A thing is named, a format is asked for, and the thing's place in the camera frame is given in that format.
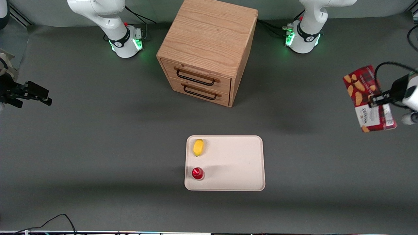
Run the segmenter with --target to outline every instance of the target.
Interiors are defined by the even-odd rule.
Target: black metal handle
[[[190,78],[190,77],[186,77],[186,76],[180,75],[180,74],[178,74],[179,72],[180,72],[180,70],[177,69],[177,76],[179,78],[183,78],[183,79],[186,79],[186,80],[189,80],[189,81],[192,81],[192,82],[197,82],[197,83],[202,84],[202,85],[205,85],[205,86],[213,86],[213,84],[215,84],[215,79],[212,80],[211,83],[207,83],[207,82],[202,82],[202,81],[199,81],[199,80]]]
[[[188,91],[188,90],[186,90],[186,88],[187,88],[187,86],[184,85],[183,90],[184,90],[185,93],[189,93],[189,94],[192,94],[192,95],[197,95],[199,97],[202,97],[202,98],[205,98],[205,99],[208,99],[208,100],[215,100],[216,99],[216,96],[217,96],[216,94],[215,94],[215,97],[209,97],[209,96],[206,96],[206,95],[201,95],[201,94],[198,94],[196,92]]]

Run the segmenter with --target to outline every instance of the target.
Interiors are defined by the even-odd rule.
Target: tray
[[[193,145],[204,142],[203,153],[196,157]],[[191,171],[201,167],[203,180],[195,180]],[[184,186],[201,191],[261,191],[265,187],[263,141],[256,135],[192,135],[186,144]]]

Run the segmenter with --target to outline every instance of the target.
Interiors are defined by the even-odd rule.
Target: wooden cabinet
[[[184,0],[157,53],[173,90],[232,107],[258,11],[216,0]]]

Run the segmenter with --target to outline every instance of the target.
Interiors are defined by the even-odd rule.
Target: gray tabletop
[[[330,19],[300,55],[257,25],[233,108],[170,88],[155,58],[169,25],[149,27],[130,59],[98,27],[33,27],[19,81],[54,101],[1,114],[0,228],[67,213],[78,230],[417,234],[418,126],[362,133],[342,81],[369,64],[416,66],[412,26],[410,14]],[[382,86],[405,73],[383,67]],[[265,189],[188,191],[186,139],[203,134],[259,135]]]

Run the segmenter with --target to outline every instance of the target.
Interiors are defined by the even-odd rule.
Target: red bottle cap
[[[203,175],[204,175],[204,171],[202,168],[200,167],[196,167],[195,169],[193,169],[191,171],[191,175],[193,176],[193,178],[195,179],[202,179]]]

